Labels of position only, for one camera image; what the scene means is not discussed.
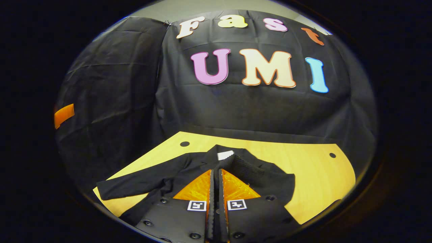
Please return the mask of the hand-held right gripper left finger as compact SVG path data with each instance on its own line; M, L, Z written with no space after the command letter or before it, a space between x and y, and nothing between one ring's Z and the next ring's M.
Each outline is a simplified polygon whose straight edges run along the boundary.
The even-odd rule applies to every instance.
M169 243L208 243L214 235L214 171L153 202L136 228Z

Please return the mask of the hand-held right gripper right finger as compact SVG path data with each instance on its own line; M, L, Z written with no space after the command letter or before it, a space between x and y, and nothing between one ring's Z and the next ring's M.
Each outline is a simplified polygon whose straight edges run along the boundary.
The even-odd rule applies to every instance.
M276 243L300 229L275 195L258 194L224 169L218 176L222 242Z

